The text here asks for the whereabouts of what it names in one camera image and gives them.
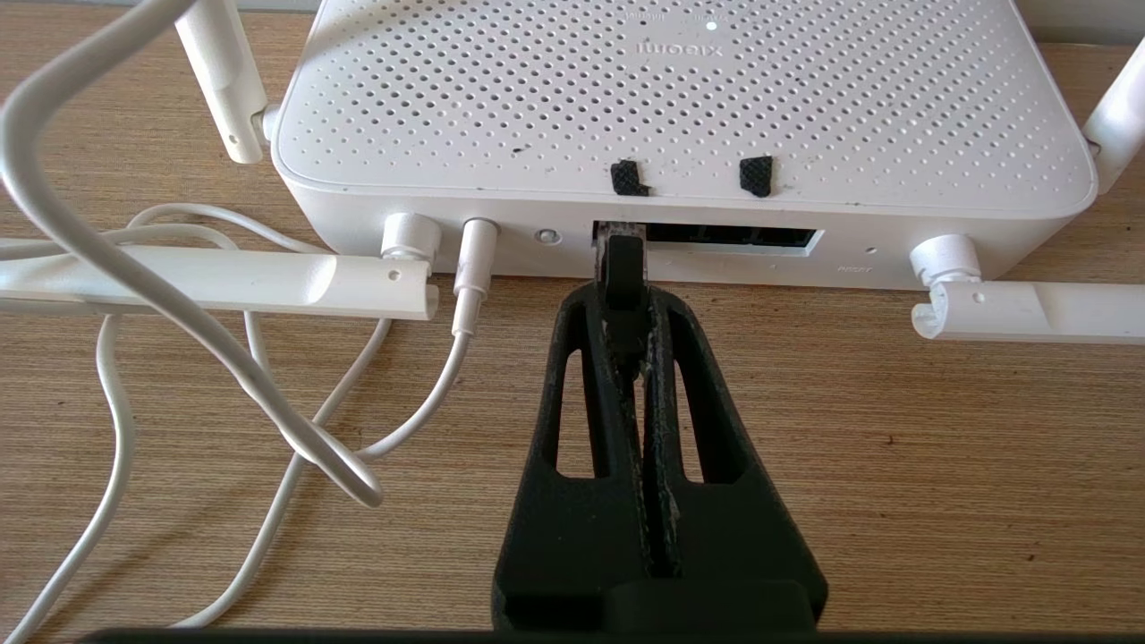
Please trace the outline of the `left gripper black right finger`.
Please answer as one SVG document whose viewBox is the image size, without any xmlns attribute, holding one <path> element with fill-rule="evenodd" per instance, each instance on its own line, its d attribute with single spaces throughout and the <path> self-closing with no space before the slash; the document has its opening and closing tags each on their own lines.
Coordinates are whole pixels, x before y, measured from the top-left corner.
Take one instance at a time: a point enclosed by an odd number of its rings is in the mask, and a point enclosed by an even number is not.
<svg viewBox="0 0 1145 644">
<path fill-rule="evenodd" d="M 827 580 L 755 449 L 698 319 L 649 293 L 643 498 L 673 625 L 813 629 Z"/>
</svg>

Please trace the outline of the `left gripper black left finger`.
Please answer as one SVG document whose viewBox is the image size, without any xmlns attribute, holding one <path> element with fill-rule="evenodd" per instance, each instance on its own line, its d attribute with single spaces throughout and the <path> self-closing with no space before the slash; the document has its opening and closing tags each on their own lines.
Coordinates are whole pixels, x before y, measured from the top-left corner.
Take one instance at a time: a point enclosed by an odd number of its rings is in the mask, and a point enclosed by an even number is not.
<svg viewBox="0 0 1145 644">
<path fill-rule="evenodd" d="M 594 474 L 559 464 L 564 374 L 581 353 Z M 630 379 L 606 346 L 597 286 L 572 290 L 556 311 L 539 415 L 492 579 L 498 629 L 601 629 L 605 596 L 648 573 L 648 540 Z"/>
</svg>

